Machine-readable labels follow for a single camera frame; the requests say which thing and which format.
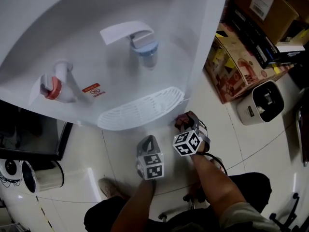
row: beige shoe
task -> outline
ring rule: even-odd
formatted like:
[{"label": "beige shoe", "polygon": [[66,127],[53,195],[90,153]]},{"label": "beige shoe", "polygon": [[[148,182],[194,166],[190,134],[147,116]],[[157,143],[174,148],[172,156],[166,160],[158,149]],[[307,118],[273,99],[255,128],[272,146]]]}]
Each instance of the beige shoe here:
[{"label": "beige shoe", "polygon": [[118,190],[117,186],[107,178],[98,180],[98,186],[108,199],[115,196],[124,198],[123,195]]}]

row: black cable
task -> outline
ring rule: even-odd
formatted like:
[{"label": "black cable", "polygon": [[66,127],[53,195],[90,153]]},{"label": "black cable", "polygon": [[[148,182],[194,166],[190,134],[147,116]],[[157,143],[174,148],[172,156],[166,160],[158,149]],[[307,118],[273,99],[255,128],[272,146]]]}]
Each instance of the black cable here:
[{"label": "black cable", "polygon": [[217,162],[221,165],[221,167],[222,167],[223,170],[224,170],[224,173],[225,173],[226,175],[228,175],[228,174],[227,174],[227,171],[226,171],[226,169],[225,169],[225,167],[224,167],[224,165],[223,165],[223,163],[222,163],[218,158],[216,158],[214,155],[212,155],[212,154],[210,154],[210,153],[206,153],[206,152],[196,152],[196,154],[197,154],[197,155],[202,155],[202,156],[209,156],[209,157],[213,158],[215,161],[217,161]]},{"label": "black cable", "polygon": [[19,186],[21,179],[19,180],[11,180],[11,179],[7,179],[5,178],[3,175],[0,174],[0,181],[2,182],[2,184],[8,188],[11,184],[13,184],[14,186]]}]

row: drip tray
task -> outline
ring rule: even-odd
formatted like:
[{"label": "drip tray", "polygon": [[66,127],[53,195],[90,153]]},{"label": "drip tray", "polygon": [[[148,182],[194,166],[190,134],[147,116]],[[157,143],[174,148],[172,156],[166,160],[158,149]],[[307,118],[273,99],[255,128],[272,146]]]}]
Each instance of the drip tray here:
[{"label": "drip tray", "polygon": [[182,100],[184,93],[169,87],[102,113],[98,127],[121,131],[145,125],[172,111]]}]

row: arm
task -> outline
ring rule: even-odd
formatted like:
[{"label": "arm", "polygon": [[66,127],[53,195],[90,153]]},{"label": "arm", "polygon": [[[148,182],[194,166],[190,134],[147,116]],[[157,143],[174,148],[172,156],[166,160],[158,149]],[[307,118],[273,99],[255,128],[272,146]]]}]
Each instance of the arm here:
[{"label": "arm", "polygon": [[191,159],[205,195],[217,217],[220,218],[231,205],[246,202],[236,184],[204,156],[192,155]]},{"label": "arm", "polygon": [[154,196],[152,181],[142,180],[136,193],[125,204],[112,226],[112,232],[144,231]]}]

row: cardboard box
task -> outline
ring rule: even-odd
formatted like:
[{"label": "cardboard box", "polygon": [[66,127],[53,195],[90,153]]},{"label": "cardboard box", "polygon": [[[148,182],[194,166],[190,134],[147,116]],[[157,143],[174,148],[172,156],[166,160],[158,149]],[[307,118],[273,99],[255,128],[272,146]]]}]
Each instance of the cardboard box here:
[{"label": "cardboard box", "polygon": [[262,69],[233,29],[222,23],[205,64],[223,104],[246,95],[251,88],[267,80],[278,80],[292,67],[283,65]]},{"label": "cardboard box", "polygon": [[299,16],[309,24],[309,0],[288,0]]},{"label": "cardboard box", "polygon": [[305,53],[302,45],[276,47],[259,26],[238,7],[230,10],[230,21],[263,69],[271,68],[271,63],[297,64]]},{"label": "cardboard box", "polygon": [[226,21],[226,16],[228,12],[229,5],[233,2],[233,0],[225,0],[222,15],[220,18],[220,22],[225,22]]},{"label": "cardboard box", "polygon": [[235,0],[247,14],[278,45],[305,45],[309,41],[307,23],[285,0]]}]

